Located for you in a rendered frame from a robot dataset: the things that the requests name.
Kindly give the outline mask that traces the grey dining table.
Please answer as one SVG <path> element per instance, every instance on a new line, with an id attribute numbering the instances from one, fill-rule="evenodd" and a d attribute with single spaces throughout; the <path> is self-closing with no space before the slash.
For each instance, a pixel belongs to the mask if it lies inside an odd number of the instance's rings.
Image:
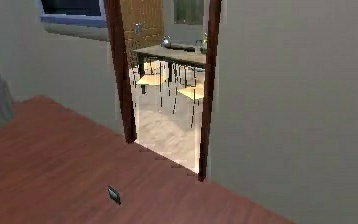
<path id="1" fill-rule="evenodd" d="M 160 60 L 166 62 L 169 81 L 173 80 L 173 66 L 184 65 L 198 68 L 205 68 L 206 56 L 196 52 L 185 52 L 182 50 L 172 50 L 160 45 L 154 45 L 146 48 L 136 49 L 138 71 L 141 70 L 142 64 L 147 61 Z"/>

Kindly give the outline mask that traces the green glass bottle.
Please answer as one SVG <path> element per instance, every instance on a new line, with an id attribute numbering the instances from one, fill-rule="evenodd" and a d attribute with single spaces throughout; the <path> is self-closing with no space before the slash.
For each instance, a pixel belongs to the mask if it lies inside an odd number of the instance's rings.
<path id="1" fill-rule="evenodd" d="M 207 33 L 204 33 L 203 35 L 203 40 L 202 40 L 202 44 L 201 44 L 201 47 L 200 47 L 200 52 L 202 54 L 206 54 L 207 53 L 207 39 L 208 39 L 208 34 Z"/>

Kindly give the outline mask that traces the small black flat device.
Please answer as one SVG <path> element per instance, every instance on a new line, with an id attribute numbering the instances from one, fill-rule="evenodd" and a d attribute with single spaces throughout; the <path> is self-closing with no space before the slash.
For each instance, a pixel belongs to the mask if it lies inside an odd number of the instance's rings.
<path id="1" fill-rule="evenodd" d="M 111 186 L 108 187 L 109 197 L 114 200 L 118 205 L 121 204 L 120 194 Z"/>

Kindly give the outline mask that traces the dark flat pan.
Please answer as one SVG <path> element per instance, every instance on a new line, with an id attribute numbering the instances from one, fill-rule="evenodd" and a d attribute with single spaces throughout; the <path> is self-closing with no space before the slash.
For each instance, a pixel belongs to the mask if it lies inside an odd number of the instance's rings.
<path id="1" fill-rule="evenodd" d="M 181 44 L 175 44 L 175 43 L 171 43 L 168 48 L 172 49 L 172 50 L 182 50 L 182 51 L 185 51 L 185 52 L 195 52 L 196 51 L 195 47 L 187 46 L 187 45 L 181 45 Z"/>

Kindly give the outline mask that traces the pale wooden chair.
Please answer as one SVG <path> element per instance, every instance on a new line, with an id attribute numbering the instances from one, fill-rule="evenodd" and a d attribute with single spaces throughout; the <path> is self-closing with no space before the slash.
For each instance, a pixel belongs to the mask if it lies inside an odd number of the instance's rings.
<path id="1" fill-rule="evenodd" d="M 189 98 L 199 105 L 204 98 L 205 70 L 203 68 L 176 65 L 173 68 L 174 82 L 178 84 L 176 93 Z"/>
<path id="2" fill-rule="evenodd" d="M 168 81 L 166 62 L 160 60 L 144 62 L 141 70 L 135 73 L 135 105 L 162 108 Z"/>

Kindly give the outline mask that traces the grey framed window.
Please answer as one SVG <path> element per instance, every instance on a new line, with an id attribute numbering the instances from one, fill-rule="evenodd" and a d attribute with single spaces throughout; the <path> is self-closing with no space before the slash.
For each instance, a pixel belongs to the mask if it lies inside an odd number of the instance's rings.
<path id="1" fill-rule="evenodd" d="M 203 24 L 204 0 L 173 0 L 173 3 L 175 24 Z"/>

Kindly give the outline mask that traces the blue framed wall picture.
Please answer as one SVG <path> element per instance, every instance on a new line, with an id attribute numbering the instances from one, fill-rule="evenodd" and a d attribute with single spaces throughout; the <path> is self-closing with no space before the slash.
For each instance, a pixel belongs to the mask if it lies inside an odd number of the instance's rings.
<path id="1" fill-rule="evenodd" d="M 36 0 L 44 23 L 106 28 L 104 0 Z"/>

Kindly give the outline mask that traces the brown wooden room door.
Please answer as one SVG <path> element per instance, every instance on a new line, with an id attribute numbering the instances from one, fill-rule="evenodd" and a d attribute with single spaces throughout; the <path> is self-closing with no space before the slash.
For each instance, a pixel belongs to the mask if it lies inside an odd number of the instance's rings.
<path id="1" fill-rule="evenodd" d="M 158 45 L 164 34 L 163 0 L 120 0 L 128 67 L 137 65 L 134 50 Z M 135 34 L 135 24 L 142 34 Z"/>

